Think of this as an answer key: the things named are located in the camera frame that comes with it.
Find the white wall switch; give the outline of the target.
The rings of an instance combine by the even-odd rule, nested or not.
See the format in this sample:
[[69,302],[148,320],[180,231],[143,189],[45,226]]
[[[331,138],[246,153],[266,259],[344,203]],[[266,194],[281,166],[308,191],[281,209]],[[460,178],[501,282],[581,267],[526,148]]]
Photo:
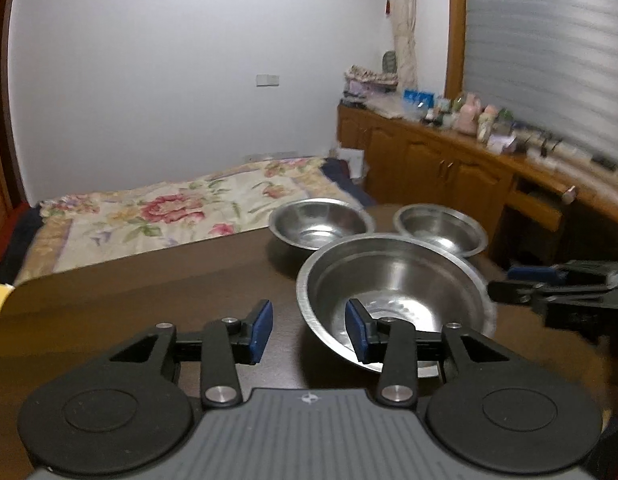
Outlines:
[[257,88],[278,87],[279,85],[280,85],[279,75],[258,74],[256,76],[256,87]]

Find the wooden sideboard cabinet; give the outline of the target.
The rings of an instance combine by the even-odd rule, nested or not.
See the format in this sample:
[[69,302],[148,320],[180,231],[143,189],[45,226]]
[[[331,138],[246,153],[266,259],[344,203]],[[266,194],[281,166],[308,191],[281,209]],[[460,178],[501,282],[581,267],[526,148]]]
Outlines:
[[487,232],[489,258],[512,264],[618,261],[618,205],[523,155],[496,155],[452,130],[340,106],[337,140],[364,152],[364,191],[380,204],[437,204]]

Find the window roller blind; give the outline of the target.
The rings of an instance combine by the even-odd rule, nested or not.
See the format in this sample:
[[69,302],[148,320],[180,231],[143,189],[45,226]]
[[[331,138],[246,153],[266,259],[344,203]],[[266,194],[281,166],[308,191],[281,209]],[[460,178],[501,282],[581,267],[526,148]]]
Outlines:
[[466,0],[463,87],[618,164],[618,0]]

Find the white tissue box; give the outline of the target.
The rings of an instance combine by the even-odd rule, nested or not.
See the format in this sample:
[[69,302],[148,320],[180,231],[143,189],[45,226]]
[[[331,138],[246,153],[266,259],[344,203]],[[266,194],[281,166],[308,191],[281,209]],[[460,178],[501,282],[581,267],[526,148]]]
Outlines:
[[501,154],[513,154],[518,145],[518,138],[514,133],[508,136],[501,136],[501,134],[492,134],[486,144],[486,148],[489,152],[497,155]]

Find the white paper bag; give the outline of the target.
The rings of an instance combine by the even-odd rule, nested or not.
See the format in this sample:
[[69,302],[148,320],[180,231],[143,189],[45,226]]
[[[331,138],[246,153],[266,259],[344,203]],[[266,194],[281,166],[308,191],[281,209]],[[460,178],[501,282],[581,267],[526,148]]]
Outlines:
[[365,177],[364,150],[357,148],[338,148],[336,150],[338,160],[346,162],[351,180],[361,181]]

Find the stack of folded fabrics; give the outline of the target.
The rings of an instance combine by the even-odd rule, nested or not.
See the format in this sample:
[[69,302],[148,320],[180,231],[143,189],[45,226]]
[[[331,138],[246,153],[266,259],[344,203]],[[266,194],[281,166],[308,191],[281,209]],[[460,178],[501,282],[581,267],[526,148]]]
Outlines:
[[343,100],[349,103],[364,103],[375,96],[394,93],[398,87],[395,73],[378,73],[374,70],[352,65],[344,73]]

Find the blue box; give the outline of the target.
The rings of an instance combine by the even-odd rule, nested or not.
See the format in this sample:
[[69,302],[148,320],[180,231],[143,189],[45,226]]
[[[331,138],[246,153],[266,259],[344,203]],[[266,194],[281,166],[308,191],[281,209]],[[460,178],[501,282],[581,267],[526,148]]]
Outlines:
[[405,89],[402,92],[402,99],[405,105],[424,107],[425,110],[433,108],[435,105],[435,94],[431,92],[419,91],[415,89]]

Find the large steel bowl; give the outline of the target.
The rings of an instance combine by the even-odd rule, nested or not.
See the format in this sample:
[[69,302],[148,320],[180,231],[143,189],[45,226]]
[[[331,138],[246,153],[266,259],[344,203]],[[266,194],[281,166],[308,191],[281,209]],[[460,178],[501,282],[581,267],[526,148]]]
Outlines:
[[326,348],[360,367],[345,326],[346,302],[360,300],[372,318],[400,318],[438,334],[458,322],[495,335],[497,307],[475,266],[432,244],[398,234],[360,234],[310,256],[296,278],[297,304]]

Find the pink bottle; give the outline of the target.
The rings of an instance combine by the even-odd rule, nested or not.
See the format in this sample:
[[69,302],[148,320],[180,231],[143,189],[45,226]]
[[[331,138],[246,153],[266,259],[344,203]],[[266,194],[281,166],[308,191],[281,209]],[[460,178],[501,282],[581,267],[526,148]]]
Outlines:
[[478,96],[475,93],[468,93],[466,102],[460,107],[458,116],[455,118],[454,130],[467,136],[477,136],[478,118],[482,110],[482,102]]

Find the floral bed quilt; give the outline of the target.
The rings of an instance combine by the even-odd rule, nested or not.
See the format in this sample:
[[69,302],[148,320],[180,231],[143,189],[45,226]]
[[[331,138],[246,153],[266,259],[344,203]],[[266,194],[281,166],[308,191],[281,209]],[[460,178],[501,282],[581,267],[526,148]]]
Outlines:
[[15,282],[262,229],[275,208],[304,198],[374,203],[345,162],[321,157],[259,160],[190,181],[44,200],[42,226]]

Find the beige curtain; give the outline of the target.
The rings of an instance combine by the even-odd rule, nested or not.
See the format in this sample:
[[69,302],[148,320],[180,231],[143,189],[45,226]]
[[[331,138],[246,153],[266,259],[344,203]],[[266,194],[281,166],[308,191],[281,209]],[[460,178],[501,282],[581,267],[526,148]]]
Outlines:
[[415,23],[416,0],[389,0],[389,19],[397,58],[398,87],[417,87]]

